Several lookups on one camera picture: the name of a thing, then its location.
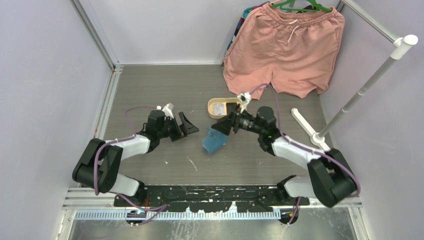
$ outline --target patterned garment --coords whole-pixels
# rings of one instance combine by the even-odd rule
[[[232,36],[231,41],[229,41],[229,44],[228,44],[228,47],[226,48],[226,51],[225,51],[225,53],[224,53],[224,56],[225,56],[225,54],[227,54],[227,51],[228,51],[228,49],[230,48],[231,44],[233,43],[234,39],[236,39],[236,36],[237,36],[237,34],[239,33],[239,30],[240,30],[240,28],[242,27],[243,23],[245,22],[245,19],[248,17],[248,14],[249,14],[252,10],[257,9],[257,8],[259,8],[259,7],[262,7],[262,5],[264,5],[264,4],[266,4],[266,3],[269,3],[269,2],[268,2],[268,1],[266,1],[266,2],[262,3],[261,5],[248,7],[248,8],[246,8],[246,9],[243,11],[243,13],[241,14],[240,20],[238,20],[237,27],[235,27],[234,36]]]

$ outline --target white pipe connector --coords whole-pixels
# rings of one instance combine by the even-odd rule
[[[396,48],[391,54],[390,57],[395,60],[402,58],[404,54],[408,52],[412,46],[418,43],[418,37],[415,35],[407,35],[405,37],[399,37],[394,41],[393,45]]]

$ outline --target scratch on table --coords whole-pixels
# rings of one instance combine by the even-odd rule
[[[190,161],[191,164],[193,164],[194,169],[196,169],[196,172],[198,171],[198,168],[196,167],[196,165],[193,163],[193,161],[187,156],[187,159]]]

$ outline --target blue object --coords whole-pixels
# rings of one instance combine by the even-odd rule
[[[207,137],[203,138],[201,146],[208,154],[214,153],[227,143],[228,136],[224,133],[212,129],[210,126],[207,126],[206,130]]]

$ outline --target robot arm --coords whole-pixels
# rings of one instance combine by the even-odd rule
[[[189,122],[183,112],[179,113],[181,125],[178,126],[172,114],[173,107],[171,103],[168,103],[162,108],[158,106],[156,110],[151,111],[143,129],[129,140],[104,146],[113,140],[91,139],[73,170],[72,179],[77,183],[94,188],[95,157],[103,146],[98,158],[103,160],[103,163],[97,169],[99,192],[135,196],[143,201],[146,195],[144,183],[119,174],[120,163],[129,157],[153,151],[159,145],[160,139],[169,137],[174,142],[199,131]]]
[[[329,155],[351,171],[342,153],[337,149],[324,152],[320,149],[292,142],[287,135],[281,135],[276,126],[277,119],[272,108],[262,106],[256,116],[245,111],[245,99],[240,98],[242,106],[219,119],[212,129],[229,135],[239,129],[259,135],[259,146],[265,152],[288,159],[308,170],[309,177],[289,176],[277,184],[281,197],[317,198],[322,204],[331,208],[357,190],[353,180],[336,164],[329,162],[323,154]]]

